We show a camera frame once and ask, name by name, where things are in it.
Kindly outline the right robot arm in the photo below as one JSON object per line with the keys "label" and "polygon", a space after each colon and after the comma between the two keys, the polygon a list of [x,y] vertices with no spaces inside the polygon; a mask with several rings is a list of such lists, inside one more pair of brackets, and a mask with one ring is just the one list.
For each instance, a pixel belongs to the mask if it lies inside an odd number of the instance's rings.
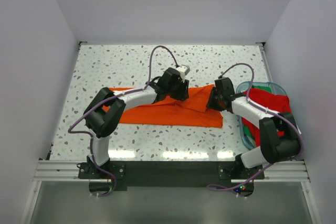
{"label": "right robot arm", "polygon": [[241,117],[257,130],[257,147],[236,156],[232,175],[246,178],[253,168],[287,161],[303,151],[302,135],[292,113],[280,110],[276,102],[285,99],[268,91],[250,87],[237,93],[230,78],[218,78],[212,88],[207,107],[228,111]]}

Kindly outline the red t shirt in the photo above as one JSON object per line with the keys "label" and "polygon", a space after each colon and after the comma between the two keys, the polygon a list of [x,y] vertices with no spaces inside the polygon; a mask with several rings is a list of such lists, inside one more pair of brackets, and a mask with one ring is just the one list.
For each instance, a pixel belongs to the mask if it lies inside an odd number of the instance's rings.
{"label": "red t shirt", "polygon": [[260,148],[268,163],[286,161],[300,153],[300,132],[286,95],[270,94],[267,106],[249,98],[250,90],[232,102],[233,112],[252,123],[260,133]]}

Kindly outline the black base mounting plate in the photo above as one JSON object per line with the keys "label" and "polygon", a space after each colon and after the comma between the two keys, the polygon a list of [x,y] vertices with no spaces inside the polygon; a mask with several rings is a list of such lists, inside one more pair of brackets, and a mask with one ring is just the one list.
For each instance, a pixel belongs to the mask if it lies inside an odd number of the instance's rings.
{"label": "black base mounting plate", "polygon": [[130,187],[231,188],[246,180],[265,177],[261,166],[237,167],[234,162],[109,161],[98,169],[87,160],[78,163],[77,168],[78,178],[89,181],[89,191],[103,194]]}

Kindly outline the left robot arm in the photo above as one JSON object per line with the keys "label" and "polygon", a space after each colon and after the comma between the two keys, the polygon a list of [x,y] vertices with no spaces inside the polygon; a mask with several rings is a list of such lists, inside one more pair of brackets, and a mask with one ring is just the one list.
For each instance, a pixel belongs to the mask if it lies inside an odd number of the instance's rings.
{"label": "left robot arm", "polygon": [[113,92],[102,88],[85,110],[85,125],[94,134],[90,143],[90,171],[97,178],[108,174],[109,136],[117,128],[123,113],[138,106],[154,104],[166,97],[178,101],[188,99],[190,68],[181,65],[168,68],[163,75],[150,81],[145,88]]}

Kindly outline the orange t shirt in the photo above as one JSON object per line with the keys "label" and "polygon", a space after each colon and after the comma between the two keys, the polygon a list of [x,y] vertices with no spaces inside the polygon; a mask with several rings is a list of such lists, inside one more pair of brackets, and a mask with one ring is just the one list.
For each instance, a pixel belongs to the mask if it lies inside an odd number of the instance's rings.
{"label": "orange t shirt", "polygon": [[222,114],[206,106],[213,87],[211,84],[189,88],[186,101],[166,97],[154,104],[129,109],[123,112],[120,123],[221,128]]}

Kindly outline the clear blue plastic bin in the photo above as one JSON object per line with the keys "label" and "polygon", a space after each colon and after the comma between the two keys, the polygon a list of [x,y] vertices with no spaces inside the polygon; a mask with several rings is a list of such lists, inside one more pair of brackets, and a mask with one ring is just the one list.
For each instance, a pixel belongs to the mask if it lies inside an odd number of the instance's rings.
{"label": "clear blue plastic bin", "polygon": [[[272,94],[287,95],[287,93],[285,92],[285,90],[281,86],[279,86],[278,84],[273,83],[273,82],[253,82],[252,86],[270,87]],[[248,87],[249,87],[249,81],[242,82],[241,84],[239,84],[237,86],[236,93],[245,92],[248,89]],[[256,145],[255,145],[254,141],[252,141],[249,137],[247,137],[243,133],[243,123],[242,123],[242,118],[240,116],[238,117],[238,123],[239,123],[240,135],[241,135],[243,145],[248,150],[252,150],[253,148],[256,147]]]}

